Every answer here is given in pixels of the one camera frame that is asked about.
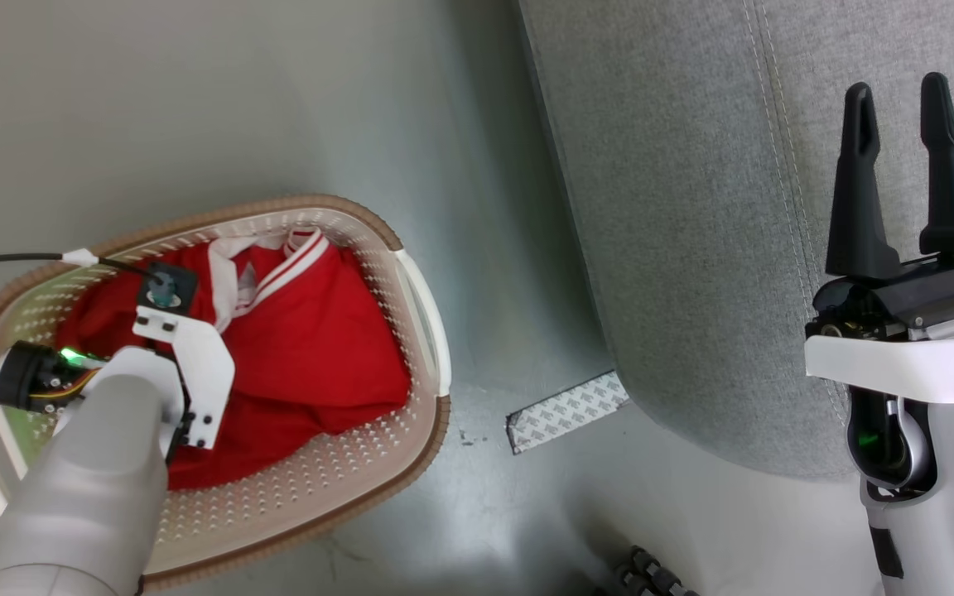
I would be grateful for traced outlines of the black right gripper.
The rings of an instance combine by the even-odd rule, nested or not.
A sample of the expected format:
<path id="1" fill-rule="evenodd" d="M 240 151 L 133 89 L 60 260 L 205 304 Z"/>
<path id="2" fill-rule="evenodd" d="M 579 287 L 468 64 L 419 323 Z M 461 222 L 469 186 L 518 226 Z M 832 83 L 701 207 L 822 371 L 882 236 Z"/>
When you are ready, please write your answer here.
<path id="1" fill-rule="evenodd" d="M 949 79 L 921 84 L 920 136 L 928 153 L 923 254 L 954 256 L 954 103 Z M 846 91 L 836 163 L 826 274 L 840 276 L 815 295 L 809 336 L 874 342 L 954 339 L 954 257 L 905 263 L 887 241 L 875 173 L 879 128 L 869 84 Z M 877 281 L 865 278 L 893 278 Z"/>

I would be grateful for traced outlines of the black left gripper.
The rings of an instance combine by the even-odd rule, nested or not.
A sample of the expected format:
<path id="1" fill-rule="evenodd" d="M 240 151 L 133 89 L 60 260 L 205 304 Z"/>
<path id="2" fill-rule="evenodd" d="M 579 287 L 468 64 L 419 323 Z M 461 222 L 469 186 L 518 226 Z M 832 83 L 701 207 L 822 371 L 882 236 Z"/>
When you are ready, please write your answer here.
<path id="1" fill-rule="evenodd" d="M 72 348 L 16 342 L 0 358 L 0 406 L 56 412 L 83 399 L 88 382 L 106 365 Z"/>

